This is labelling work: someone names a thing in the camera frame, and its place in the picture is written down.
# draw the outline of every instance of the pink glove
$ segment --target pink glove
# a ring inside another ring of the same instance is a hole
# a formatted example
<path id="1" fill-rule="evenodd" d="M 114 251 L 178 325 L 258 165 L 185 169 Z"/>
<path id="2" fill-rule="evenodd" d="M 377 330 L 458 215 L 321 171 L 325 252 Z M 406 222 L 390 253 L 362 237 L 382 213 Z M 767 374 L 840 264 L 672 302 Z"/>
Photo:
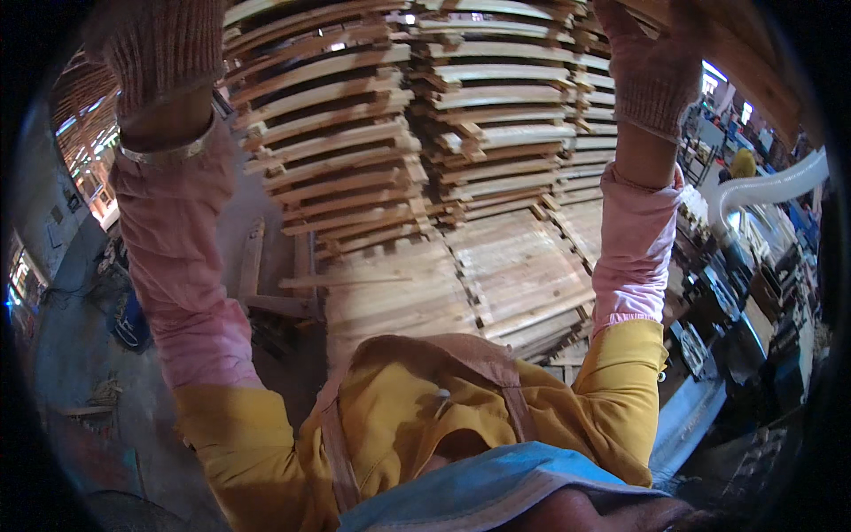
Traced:
<path id="1" fill-rule="evenodd" d="M 671 33 L 654 41 L 620 3 L 593 3 L 612 46 L 615 118 L 677 143 L 680 117 L 700 93 L 700 51 L 708 33 L 690 0 L 671 0 L 670 6 Z"/>

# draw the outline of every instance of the white flexible hose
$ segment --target white flexible hose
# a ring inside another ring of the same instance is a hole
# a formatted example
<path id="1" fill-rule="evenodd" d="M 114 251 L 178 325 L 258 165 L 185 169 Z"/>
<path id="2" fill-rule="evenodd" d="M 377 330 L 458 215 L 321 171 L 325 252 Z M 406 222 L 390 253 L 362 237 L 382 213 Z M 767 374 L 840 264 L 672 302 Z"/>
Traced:
<path id="1" fill-rule="evenodd" d="M 728 234 L 730 209 L 760 203 L 781 203 L 813 190 L 827 179 L 825 148 L 813 150 L 800 163 L 760 178 L 733 179 L 718 187 L 709 200 L 709 225 L 717 237 Z"/>

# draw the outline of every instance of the pink arm sleeve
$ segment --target pink arm sleeve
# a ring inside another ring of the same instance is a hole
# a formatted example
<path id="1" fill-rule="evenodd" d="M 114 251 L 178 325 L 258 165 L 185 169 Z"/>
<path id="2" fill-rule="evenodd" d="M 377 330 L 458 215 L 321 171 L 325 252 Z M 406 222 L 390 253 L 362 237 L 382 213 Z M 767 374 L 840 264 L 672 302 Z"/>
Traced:
<path id="1" fill-rule="evenodd" d="M 662 321 L 683 172 L 676 166 L 674 183 L 651 192 L 619 177 L 611 163 L 600 187 L 603 242 L 591 277 L 597 295 L 591 338 L 630 319 Z"/>
<path id="2" fill-rule="evenodd" d="M 233 193 L 233 156 L 227 127 L 216 118 L 204 153 L 158 168 L 117 152 L 110 174 L 130 278 L 173 389 L 262 387 L 251 362 L 251 328 L 221 286 L 215 245 L 216 217 Z"/>

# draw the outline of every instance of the metal bracelet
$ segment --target metal bracelet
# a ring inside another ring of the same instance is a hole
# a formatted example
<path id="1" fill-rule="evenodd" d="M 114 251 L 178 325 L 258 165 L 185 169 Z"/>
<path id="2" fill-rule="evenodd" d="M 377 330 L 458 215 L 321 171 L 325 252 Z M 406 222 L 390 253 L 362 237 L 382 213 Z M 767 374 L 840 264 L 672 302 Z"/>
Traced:
<path id="1" fill-rule="evenodd" d="M 121 150 L 121 153 L 126 158 L 135 163 L 150 164 L 153 166 L 165 166 L 179 163 L 180 161 L 185 161 L 186 159 L 195 157 L 204 151 L 214 127 L 215 115 L 210 119 L 210 124 L 207 127 L 207 130 L 204 131 L 200 137 L 189 144 L 184 144 L 183 146 L 172 148 L 170 150 L 162 150 L 160 152 L 134 152 L 133 150 L 125 147 L 121 141 L 118 142 L 118 149 Z"/>

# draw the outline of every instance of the yellow jacket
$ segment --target yellow jacket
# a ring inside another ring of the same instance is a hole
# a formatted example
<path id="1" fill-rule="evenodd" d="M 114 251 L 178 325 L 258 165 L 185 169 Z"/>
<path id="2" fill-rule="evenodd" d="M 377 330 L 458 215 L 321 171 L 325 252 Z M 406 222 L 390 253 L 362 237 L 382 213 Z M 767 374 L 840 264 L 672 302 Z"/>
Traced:
<path id="1" fill-rule="evenodd" d="M 662 326 L 637 319 L 594 339 L 573 386 L 517 361 L 539 440 L 577 450 L 627 483 L 649 486 L 656 378 L 666 358 Z M 439 387 L 451 393 L 440 415 Z M 234 530 L 338 526 L 316 410 L 295 440 L 275 392 L 189 385 L 174 393 L 180 430 L 195 446 Z M 410 352 L 359 359 L 340 387 L 340 416 L 363 499 L 416 478 L 450 433 L 472 435 L 483 442 L 481 450 L 517 442 L 493 386 Z"/>
<path id="2" fill-rule="evenodd" d="M 753 177 L 757 174 L 757 162 L 753 159 L 751 150 L 742 148 L 736 152 L 733 162 L 730 163 L 730 175 L 734 179 Z"/>

